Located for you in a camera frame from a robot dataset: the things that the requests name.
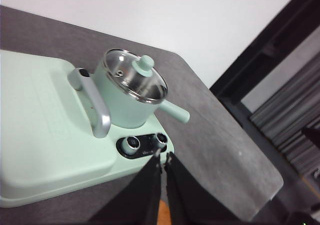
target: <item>pot lid knob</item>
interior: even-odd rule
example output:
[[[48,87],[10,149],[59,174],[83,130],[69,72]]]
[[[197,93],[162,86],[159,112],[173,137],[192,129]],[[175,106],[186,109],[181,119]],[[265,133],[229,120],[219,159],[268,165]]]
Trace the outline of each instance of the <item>pot lid knob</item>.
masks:
[[[152,68],[155,65],[155,61],[148,55],[143,55],[140,60],[132,62],[134,69],[144,77],[152,76]]]

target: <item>control panel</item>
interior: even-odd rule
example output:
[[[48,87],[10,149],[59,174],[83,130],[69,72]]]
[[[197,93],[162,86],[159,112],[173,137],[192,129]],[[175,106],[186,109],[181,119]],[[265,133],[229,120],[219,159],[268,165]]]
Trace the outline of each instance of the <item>control panel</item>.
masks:
[[[116,142],[116,149],[127,159],[137,159],[154,154],[158,149],[167,150],[168,138],[161,132],[122,137]]]

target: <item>pot handle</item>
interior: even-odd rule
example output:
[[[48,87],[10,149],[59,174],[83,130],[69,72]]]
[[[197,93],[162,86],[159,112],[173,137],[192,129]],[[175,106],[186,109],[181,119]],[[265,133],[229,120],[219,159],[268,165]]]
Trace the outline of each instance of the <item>pot handle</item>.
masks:
[[[83,68],[75,68],[68,75],[68,81],[75,90],[83,90],[92,103],[92,107],[96,113],[95,124],[91,125],[93,135],[98,139],[107,136],[111,127],[110,112],[88,71]]]
[[[188,111],[167,100],[160,103],[159,108],[184,124],[190,119],[190,113]]]

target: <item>table surface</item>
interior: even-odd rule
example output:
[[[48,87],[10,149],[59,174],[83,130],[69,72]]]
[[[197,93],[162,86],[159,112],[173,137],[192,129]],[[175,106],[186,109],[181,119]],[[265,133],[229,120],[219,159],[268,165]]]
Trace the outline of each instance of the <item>table surface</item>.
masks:
[[[61,58],[91,73],[109,49],[151,56],[168,84],[167,99],[191,114],[190,121],[182,124],[165,112],[155,113],[175,154],[199,183],[243,220],[251,219],[282,187],[277,169],[176,53],[4,6],[0,25],[1,49]],[[133,177],[20,207],[0,208],[0,223],[84,222]],[[167,201],[165,179],[163,174],[161,198]]]

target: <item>orange object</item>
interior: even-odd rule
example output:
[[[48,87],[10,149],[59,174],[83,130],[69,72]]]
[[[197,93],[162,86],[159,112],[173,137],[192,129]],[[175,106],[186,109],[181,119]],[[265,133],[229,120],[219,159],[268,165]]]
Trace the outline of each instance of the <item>orange object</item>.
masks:
[[[171,225],[170,210],[167,204],[160,200],[157,225]]]

